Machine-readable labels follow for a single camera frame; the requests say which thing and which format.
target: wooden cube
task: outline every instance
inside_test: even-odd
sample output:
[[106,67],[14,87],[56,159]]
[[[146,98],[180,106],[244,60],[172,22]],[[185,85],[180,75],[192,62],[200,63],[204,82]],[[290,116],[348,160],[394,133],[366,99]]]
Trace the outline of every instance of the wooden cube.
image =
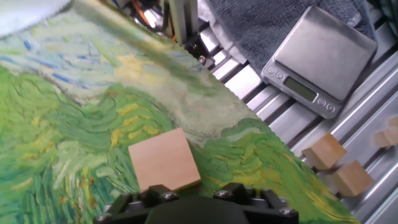
[[358,161],[345,164],[330,176],[343,197],[355,197],[373,183],[372,177]]
[[395,146],[398,144],[398,127],[393,126],[374,134],[374,140],[376,140],[379,147]]
[[303,150],[303,154],[318,169],[328,170],[332,168],[347,151],[335,139],[327,133],[310,148]]
[[179,190],[200,182],[182,128],[129,146],[129,152],[141,190],[159,184]]
[[398,127],[398,116],[390,118],[388,120],[388,123],[390,124],[390,126],[397,126]]

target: gray towel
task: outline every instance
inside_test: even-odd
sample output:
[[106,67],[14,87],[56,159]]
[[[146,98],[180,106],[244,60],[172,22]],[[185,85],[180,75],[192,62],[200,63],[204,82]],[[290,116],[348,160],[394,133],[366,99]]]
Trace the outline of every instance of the gray towel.
[[304,11],[317,5],[374,39],[362,0],[206,0],[210,10],[255,71],[272,57]]

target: screw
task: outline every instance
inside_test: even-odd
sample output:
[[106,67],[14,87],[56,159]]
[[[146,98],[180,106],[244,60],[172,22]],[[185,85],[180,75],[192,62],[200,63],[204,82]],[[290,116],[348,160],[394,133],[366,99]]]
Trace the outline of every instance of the screw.
[[279,197],[279,200],[280,200],[282,203],[287,203],[287,202],[289,202],[289,200],[287,200],[287,198],[285,198],[285,197]]
[[227,190],[219,190],[216,192],[216,195],[219,197],[227,197],[230,196],[232,193]]
[[296,210],[294,210],[293,208],[287,208],[287,207],[285,207],[285,208],[279,209],[279,212],[280,212],[281,214],[283,214],[283,215],[291,215],[291,214],[296,213]]
[[111,208],[112,204],[113,204],[113,203],[107,203],[107,204],[104,206],[104,212],[109,211],[109,209]]
[[175,196],[177,196],[177,194],[174,192],[166,192],[166,193],[163,193],[162,196],[165,199],[170,199],[170,198],[174,198]]
[[112,217],[112,215],[110,213],[105,212],[104,214],[97,216],[97,221],[103,222],[105,220],[110,219],[111,217]]
[[199,56],[198,61],[199,61],[202,65],[204,65],[204,64],[206,63],[206,58],[205,58],[205,56],[203,56],[203,55]]

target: digital scale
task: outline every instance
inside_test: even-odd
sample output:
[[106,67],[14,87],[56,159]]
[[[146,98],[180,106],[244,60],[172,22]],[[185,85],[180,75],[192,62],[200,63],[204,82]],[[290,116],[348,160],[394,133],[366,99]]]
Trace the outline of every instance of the digital scale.
[[342,109],[377,43],[316,6],[309,7],[261,78],[326,119]]

